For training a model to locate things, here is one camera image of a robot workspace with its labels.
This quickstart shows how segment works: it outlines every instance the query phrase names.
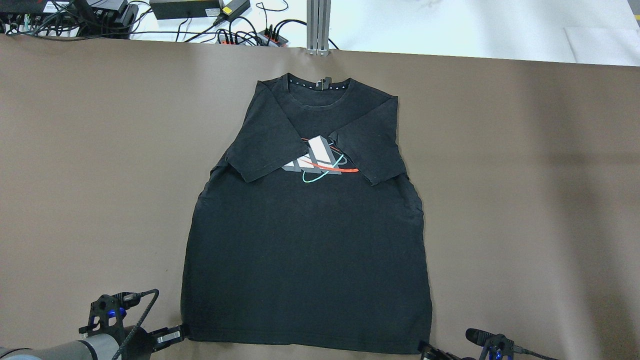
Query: folded sleeve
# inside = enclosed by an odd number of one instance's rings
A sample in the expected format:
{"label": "folded sleeve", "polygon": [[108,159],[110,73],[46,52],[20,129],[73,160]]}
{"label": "folded sleeve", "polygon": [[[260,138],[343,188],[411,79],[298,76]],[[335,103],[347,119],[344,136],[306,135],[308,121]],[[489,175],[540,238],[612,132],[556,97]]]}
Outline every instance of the folded sleeve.
{"label": "folded sleeve", "polygon": [[406,172],[396,144],[397,97],[329,135],[372,185]]}
{"label": "folded sleeve", "polygon": [[306,152],[307,145],[269,88],[258,82],[243,126],[227,151],[228,164],[249,183]]}

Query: white floor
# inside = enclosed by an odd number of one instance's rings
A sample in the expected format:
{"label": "white floor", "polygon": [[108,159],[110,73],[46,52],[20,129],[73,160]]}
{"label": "white floor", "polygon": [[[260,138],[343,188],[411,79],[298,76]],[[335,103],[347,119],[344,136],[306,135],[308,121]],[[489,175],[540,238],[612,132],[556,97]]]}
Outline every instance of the white floor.
{"label": "white floor", "polygon": [[[257,2],[244,16],[260,31],[265,20]],[[306,1],[288,2],[287,11],[268,12],[269,23],[307,19]],[[282,8],[284,2],[264,0],[264,6]],[[180,22],[150,14],[141,30],[175,31]],[[188,31],[210,24],[193,19]],[[233,30],[240,29],[250,27],[236,20]],[[300,24],[286,24],[281,35],[291,46],[306,47]],[[175,35],[135,38],[174,41]],[[330,38],[353,51],[640,66],[640,28],[626,0],[333,0]]]}

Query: neckline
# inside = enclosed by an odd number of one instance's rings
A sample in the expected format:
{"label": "neckline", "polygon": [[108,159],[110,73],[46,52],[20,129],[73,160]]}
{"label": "neckline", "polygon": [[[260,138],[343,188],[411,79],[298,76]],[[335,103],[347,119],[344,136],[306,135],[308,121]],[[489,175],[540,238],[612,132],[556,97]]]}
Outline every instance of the neckline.
{"label": "neckline", "polygon": [[315,82],[301,79],[301,78],[291,74],[290,72],[288,72],[288,73],[284,74],[283,76],[281,76],[280,80],[282,82],[282,90],[285,92],[287,100],[289,100],[289,102],[293,103],[294,105],[296,105],[299,108],[302,108],[304,110],[311,110],[311,111],[324,111],[324,110],[329,110],[329,109],[335,108],[336,106],[340,105],[342,102],[344,102],[350,96],[350,94],[353,92],[353,88],[358,83],[357,81],[355,81],[354,79],[351,79],[351,78],[348,78],[347,80],[341,81],[339,83],[330,83],[329,84],[329,89],[323,90],[323,91],[335,91],[334,89],[344,88],[345,89],[344,94],[342,94],[342,96],[339,99],[337,99],[336,101],[332,102],[331,104],[313,106],[313,105],[303,104],[302,102],[297,100],[291,94],[291,91],[289,90],[289,85],[296,84],[296,85],[304,86],[305,88],[313,89],[313,91],[319,91],[319,90],[315,90],[315,87],[316,87],[316,83]]}

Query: t-shirt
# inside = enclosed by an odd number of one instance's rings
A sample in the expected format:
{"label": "t-shirt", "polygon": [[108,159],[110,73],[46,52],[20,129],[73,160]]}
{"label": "t-shirt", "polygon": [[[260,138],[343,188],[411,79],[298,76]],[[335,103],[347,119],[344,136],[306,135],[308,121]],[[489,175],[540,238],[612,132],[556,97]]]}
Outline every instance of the t-shirt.
{"label": "t-shirt", "polygon": [[417,353],[424,220],[396,124],[397,97],[354,79],[258,81],[193,213],[189,339]]}

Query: printed graphic design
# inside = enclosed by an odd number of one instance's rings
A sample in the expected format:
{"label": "printed graphic design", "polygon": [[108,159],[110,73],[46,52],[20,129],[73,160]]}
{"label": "printed graphic design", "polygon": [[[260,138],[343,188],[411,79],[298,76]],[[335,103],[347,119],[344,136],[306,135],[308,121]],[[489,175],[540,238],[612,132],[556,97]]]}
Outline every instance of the printed graphic design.
{"label": "printed graphic design", "polygon": [[[309,152],[298,159],[286,163],[282,169],[286,171],[302,172],[302,181],[305,183],[313,183],[320,180],[327,174],[341,175],[343,172],[358,172],[357,168],[340,168],[345,165],[347,159],[338,148],[332,146],[333,143],[328,142],[322,136],[305,139],[308,144]],[[313,179],[307,179],[307,173],[320,174]]]}

